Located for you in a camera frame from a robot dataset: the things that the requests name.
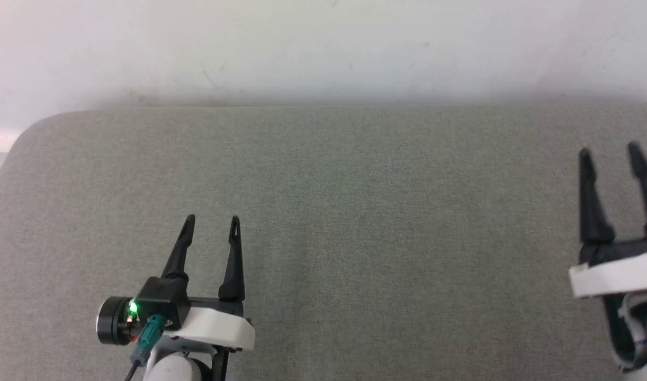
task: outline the black cable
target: black cable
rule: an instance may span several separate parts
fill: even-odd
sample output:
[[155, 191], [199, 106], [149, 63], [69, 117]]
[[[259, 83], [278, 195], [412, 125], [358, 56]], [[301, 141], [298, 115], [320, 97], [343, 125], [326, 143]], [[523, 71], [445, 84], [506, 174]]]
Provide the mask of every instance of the black cable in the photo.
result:
[[128, 375], [125, 377], [124, 381], [130, 381], [130, 379], [133, 378], [133, 375], [135, 374], [135, 371], [138, 370], [139, 365], [140, 362], [138, 360], [135, 360], [135, 362], [133, 362], [133, 366], [130, 367], [130, 371], [128, 371]]

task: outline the wire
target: wire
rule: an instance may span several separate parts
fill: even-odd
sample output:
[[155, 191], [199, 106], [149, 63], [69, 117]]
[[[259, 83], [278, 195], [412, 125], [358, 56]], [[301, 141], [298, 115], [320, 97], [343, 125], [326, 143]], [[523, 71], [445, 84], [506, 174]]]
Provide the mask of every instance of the wire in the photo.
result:
[[130, 371], [128, 371], [128, 375], [125, 377], [124, 381], [130, 381], [131, 378], [133, 378], [133, 375], [135, 374], [135, 371], [138, 370], [138, 366], [140, 365], [140, 362], [135, 360], [133, 362], [133, 366], [130, 367]]

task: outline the white wall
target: white wall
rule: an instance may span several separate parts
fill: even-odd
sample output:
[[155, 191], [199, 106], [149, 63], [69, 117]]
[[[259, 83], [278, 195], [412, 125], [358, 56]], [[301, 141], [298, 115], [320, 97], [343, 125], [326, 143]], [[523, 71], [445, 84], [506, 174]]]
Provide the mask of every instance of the white wall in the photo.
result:
[[0, 135], [111, 106], [647, 101], [647, 0], [0, 0]]

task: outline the gray table surface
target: gray table surface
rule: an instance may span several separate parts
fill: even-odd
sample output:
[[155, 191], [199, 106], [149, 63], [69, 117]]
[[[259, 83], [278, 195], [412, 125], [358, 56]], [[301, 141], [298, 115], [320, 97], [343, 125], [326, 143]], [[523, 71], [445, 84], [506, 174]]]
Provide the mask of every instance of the gray table surface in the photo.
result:
[[577, 155], [641, 234], [647, 104], [140, 108], [55, 116], [0, 173], [0, 380], [123, 379], [96, 310], [161, 271], [188, 213], [212, 296], [241, 217], [254, 352], [229, 379], [617, 379], [571, 297]]

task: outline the teal connector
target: teal connector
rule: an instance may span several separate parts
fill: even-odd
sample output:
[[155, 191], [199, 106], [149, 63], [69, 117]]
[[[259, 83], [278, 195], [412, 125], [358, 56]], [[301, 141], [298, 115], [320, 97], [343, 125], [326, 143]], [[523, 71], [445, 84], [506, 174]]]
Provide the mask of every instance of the teal connector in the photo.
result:
[[153, 314], [147, 319], [147, 324], [138, 338], [137, 347], [130, 354], [131, 364], [138, 364], [141, 367], [147, 364], [154, 345], [164, 333], [164, 328], [166, 328], [166, 318], [160, 314]]

